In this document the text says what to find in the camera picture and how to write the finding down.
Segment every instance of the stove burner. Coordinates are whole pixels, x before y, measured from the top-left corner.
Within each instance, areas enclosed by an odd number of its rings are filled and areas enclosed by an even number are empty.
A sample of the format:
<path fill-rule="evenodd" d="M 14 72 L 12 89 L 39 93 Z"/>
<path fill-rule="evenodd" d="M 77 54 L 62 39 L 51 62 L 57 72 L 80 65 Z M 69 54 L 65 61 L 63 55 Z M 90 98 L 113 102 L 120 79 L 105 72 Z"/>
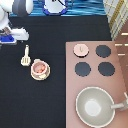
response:
<path fill-rule="evenodd" d="M 79 62 L 75 66 L 75 72 L 79 76 L 88 76 L 91 71 L 91 68 L 88 63 L 86 62 Z"/>
<path fill-rule="evenodd" d="M 96 54 L 102 58 L 106 58 L 111 55 L 111 49 L 106 45 L 99 45 L 96 48 Z"/>
<path fill-rule="evenodd" d="M 112 76 L 115 72 L 114 66 L 109 62 L 100 63 L 98 70 L 103 76 Z"/>

